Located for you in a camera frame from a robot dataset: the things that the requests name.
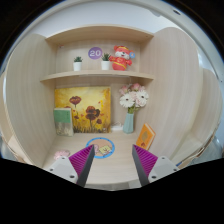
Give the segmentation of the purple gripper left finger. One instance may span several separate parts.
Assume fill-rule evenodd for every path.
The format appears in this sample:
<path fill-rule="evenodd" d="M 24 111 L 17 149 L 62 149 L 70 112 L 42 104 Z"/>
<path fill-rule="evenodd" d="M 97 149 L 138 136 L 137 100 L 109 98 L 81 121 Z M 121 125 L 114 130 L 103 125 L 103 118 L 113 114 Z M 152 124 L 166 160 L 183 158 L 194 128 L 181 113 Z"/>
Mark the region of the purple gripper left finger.
<path fill-rule="evenodd" d="M 47 171 L 65 180 L 84 187 L 95 156 L 94 146 L 90 145 L 70 157 L 59 157 Z"/>

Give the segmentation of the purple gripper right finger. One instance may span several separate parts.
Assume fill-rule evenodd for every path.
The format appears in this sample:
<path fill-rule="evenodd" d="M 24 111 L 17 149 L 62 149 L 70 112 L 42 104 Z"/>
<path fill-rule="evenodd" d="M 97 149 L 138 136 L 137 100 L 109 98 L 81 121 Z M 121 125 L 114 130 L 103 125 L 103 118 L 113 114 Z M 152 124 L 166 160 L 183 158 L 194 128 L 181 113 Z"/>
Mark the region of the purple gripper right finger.
<path fill-rule="evenodd" d="M 166 156 L 157 157 L 137 145 L 132 146 L 132 156 L 142 186 L 146 186 L 179 170 Z"/>

